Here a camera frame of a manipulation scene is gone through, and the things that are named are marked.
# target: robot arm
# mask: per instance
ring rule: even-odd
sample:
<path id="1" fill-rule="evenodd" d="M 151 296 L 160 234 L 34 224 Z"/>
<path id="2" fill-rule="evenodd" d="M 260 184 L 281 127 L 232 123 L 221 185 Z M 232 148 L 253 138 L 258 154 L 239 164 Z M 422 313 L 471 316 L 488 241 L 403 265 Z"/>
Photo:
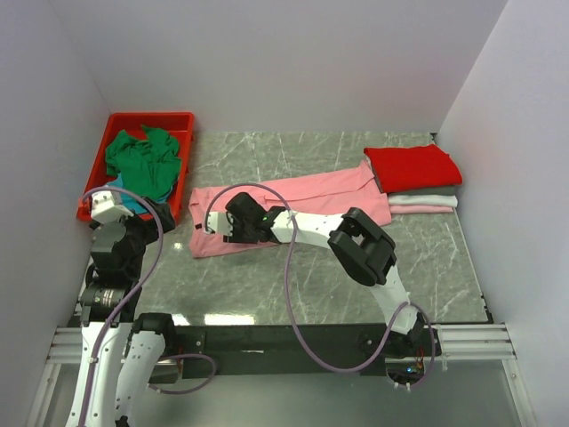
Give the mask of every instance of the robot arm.
<path id="1" fill-rule="evenodd" d="M 211 212 L 206 230 L 223 235 L 228 243 L 289 243 L 293 237 L 290 213 L 281 206 L 268 211 L 242 192 L 226 205 L 227 212 Z M 368 286 L 388 323 L 409 296 L 401 283 L 395 242 L 364 211 L 318 215 L 294 212 L 299 229 L 296 242 L 332 249 L 344 270 L 357 283 Z M 414 342 L 424 321 L 415 309 L 405 308 L 392 330 Z"/>
<path id="2" fill-rule="evenodd" d="M 164 232 L 173 230 L 174 219 L 166 204 L 155 208 Z M 164 349 L 171 347 L 175 331 L 172 316 L 145 313 L 134 321 L 136 294 L 123 307 L 105 333 L 96 358 L 95 341 L 105 320 L 131 291 L 140 278 L 146 245 L 157 239 L 156 223 L 145 222 L 126 209 L 112 191 L 99 191 L 92 197 L 91 257 L 81 295 L 81 365 L 67 426 L 77 427 L 85 390 L 92 390 L 87 403 L 85 424 L 89 427 L 135 427 L 133 414 L 142 392 Z M 87 373 L 94 364 L 92 384 Z"/>

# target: red cloth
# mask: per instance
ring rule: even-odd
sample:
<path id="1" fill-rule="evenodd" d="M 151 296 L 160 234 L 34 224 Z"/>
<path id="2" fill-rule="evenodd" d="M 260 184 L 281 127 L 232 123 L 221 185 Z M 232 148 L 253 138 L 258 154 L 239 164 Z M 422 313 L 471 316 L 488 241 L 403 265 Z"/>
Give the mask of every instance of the red cloth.
<path id="1" fill-rule="evenodd" d="M 384 193 L 462 184 L 459 168 L 435 144 L 409 149 L 366 148 L 364 153 Z"/>

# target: marble table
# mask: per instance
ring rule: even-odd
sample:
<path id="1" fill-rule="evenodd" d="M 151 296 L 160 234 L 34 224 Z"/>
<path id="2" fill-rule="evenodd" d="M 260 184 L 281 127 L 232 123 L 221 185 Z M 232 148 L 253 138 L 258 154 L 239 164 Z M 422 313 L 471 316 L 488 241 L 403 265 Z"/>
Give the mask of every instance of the marble table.
<path id="1" fill-rule="evenodd" d="M 287 246 L 193 259 L 191 189 L 329 172 L 357 166 L 364 147 L 431 142 L 428 133 L 196 134 L 180 223 L 165 236 L 162 258 L 137 311 L 169 312 L 179 325 L 289 324 L 283 291 Z M 396 241 L 405 288 L 432 319 L 488 320 L 456 213 L 393 215 L 385 230 Z M 153 244 L 145 269 L 155 256 Z M 330 250 L 296 246 L 291 280 L 299 323 L 383 321 L 369 291 L 348 277 Z"/>

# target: pink garment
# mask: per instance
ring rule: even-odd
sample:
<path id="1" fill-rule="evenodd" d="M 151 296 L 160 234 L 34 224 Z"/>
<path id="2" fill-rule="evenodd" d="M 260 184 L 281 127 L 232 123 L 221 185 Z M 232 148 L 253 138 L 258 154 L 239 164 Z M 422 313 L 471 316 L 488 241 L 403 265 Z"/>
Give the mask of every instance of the pink garment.
<path id="1" fill-rule="evenodd" d="M 380 193 L 373 172 L 365 161 L 360 166 L 336 172 L 266 181 L 262 184 L 281 194 L 295 211 L 307 214 L 344 214 L 350 207 L 359 207 L 379 225 L 391 222 L 388 198 Z M 205 210 L 217 193 L 225 187 L 193 189 L 189 198 L 189 211 L 195 224 L 204 222 Z M 213 205 L 213 211 L 224 211 L 227 202 L 235 194 L 246 191 L 265 209 L 282 205 L 276 197 L 256 187 L 232 189 Z M 194 258 L 233 254 L 247 249 L 272 246 L 264 244 L 223 243 L 222 235 L 208 235 L 204 228 L 194 230 L 189 250 Z"/>
<path id="2" fill-rule="evenodd" d="M 428 205 L 389 205 L 392 214 L 447 214 L 453 209 L 450 206 Z"/>

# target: folded white shirt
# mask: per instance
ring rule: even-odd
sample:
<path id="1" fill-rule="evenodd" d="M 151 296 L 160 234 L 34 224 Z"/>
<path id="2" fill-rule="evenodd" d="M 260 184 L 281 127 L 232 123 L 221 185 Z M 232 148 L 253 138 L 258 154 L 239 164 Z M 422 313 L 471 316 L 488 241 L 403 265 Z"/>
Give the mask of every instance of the folded white shirt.
<path id="1" fill-rule="evenodd" d="M 427 205 L 427 206 L 450 206 L 456 207 L 459 204 L 456 196 L 439 196 L 424 195 L 424 196 L 388 196 L 390 205 Z"/>

